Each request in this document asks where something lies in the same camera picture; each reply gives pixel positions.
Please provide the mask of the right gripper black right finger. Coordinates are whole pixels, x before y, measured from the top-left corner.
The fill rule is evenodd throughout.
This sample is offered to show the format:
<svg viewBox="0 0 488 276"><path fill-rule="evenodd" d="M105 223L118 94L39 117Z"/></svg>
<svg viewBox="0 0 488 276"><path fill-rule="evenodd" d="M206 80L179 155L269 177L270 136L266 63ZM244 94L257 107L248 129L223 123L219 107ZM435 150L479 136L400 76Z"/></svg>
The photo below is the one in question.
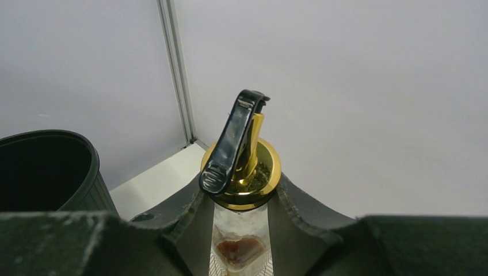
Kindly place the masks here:
<svg viewBox="0 0 488 276"><path fill-rule="evenodd" d="M275 275L486 275L487 218L350 218L281 176L269 201Z"/></svg>

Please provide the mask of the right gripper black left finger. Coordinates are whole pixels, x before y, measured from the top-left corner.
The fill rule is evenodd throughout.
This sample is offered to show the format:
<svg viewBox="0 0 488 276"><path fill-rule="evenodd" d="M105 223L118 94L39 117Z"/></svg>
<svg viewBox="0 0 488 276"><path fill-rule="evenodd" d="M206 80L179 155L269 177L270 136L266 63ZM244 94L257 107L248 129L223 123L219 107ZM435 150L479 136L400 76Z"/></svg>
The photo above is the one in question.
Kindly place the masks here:
<svg viewBox="0 0 488 276"><path fill-rule="evenodd" d="M107 211L1 214L2 275L208 275L214 204L194 178L125 221Z"/></svg>

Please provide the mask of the glass bottle with brown sauce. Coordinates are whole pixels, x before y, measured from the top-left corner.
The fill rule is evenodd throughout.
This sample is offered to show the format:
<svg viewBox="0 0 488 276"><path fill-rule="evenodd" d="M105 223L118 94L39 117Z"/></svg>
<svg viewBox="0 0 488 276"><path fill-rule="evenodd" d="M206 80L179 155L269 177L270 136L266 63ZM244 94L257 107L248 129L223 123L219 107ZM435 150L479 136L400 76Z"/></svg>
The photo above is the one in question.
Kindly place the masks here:
<svg viewBox="0 0 488 276"><path fill-rule="evenodd" d="M215 204L210 275L272 275L268 202L281 177L276 150L260 138L268 97L241 91L204 154L200 189Z"/></svg>

